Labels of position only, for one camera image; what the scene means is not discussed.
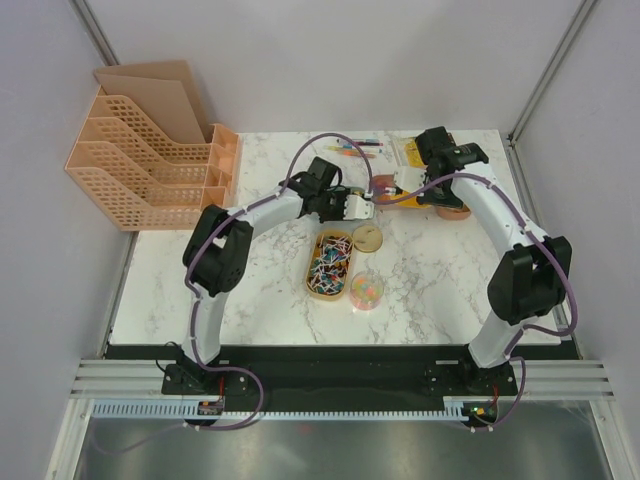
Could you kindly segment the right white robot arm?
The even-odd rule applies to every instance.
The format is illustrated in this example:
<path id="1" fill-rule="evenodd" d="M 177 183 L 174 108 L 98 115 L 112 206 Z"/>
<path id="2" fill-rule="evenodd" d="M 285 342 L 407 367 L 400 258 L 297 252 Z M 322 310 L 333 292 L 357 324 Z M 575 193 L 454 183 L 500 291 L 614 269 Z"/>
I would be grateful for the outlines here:
<path id="1" fill-rule="evenodd" d="M 499 257 L 487 286 L 489 315 L 457 368 L 460 386 L 481 393 L 507 374 L 510 355 L 526 331 L 560 334 L 539 320 L 573 299 L 568 287 L 572 247 L 563 236 L 550 237 L 522 212 L 478 144 L 458 145 L 443 127 L 425 130 L 415 144 L 426 167 L 420 202 L 467 207 Z"/>

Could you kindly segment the yellow plastic scoop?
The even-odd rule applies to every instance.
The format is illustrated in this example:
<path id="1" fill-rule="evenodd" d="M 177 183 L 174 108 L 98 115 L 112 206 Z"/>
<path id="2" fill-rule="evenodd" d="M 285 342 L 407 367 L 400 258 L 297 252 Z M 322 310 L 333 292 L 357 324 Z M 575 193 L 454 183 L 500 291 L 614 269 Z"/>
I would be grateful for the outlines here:
<path id="1" fill-rule="evenodd" d="M 431 207 L 430 204 L 419 204 L 418 198 L 413 197 L 411 199 L 404 199 L 407 195 L 407 192 L 402 191 L 400 194 L 396 195 L 382 195 L 379 197 L 380 201 L 384 201 L 385 204 L 382 205 L 382 208 L 396 208 L 396 209 L 428 209 Z"/>

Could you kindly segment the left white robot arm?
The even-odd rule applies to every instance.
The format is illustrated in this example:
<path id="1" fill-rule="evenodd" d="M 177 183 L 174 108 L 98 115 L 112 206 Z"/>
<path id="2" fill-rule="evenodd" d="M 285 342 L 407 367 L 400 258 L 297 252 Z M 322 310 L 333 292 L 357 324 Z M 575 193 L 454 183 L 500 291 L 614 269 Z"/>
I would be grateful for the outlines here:
<path id="1" fill-rule="evenodd" d="M 245 273 L 252 241 L 305 215 L 340 220 L 348 194 L 341 169 L 316 157 L 307 170 L 249 205 L 203 210 L 183 254 L 184 283 L 194 301 L 183 353 L 175 364 L 180 393 L 209 393 L 218 385 L 220 371 L 211 361 L 220 353 L 224 308 Z"/>

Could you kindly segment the pink tray of gummy candies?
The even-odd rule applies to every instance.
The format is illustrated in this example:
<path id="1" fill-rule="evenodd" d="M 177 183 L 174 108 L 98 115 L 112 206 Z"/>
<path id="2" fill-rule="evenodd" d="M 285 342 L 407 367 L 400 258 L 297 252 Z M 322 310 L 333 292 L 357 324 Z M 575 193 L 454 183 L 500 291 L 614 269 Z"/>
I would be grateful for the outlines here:
<path id="1" fill-rule="evenodd" d="M 374 197 L 391 197 L 402 192 L 402 190 L 396 186 L 393 174 L 374 176 L 372 186 Z"/>

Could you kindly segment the clear glass jar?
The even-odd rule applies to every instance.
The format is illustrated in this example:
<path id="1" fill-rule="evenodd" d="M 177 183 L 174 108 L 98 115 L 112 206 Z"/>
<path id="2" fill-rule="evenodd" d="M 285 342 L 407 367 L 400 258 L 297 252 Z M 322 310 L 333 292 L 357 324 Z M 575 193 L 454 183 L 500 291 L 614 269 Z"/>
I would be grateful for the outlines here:
<path id="1" fill-rule="evenodd" d="M 384 294 L 381 275 L 373 270 L 364 270 L 354 275 L 349 288 L 352 305 L 361 311 L 375 309 Z"/>

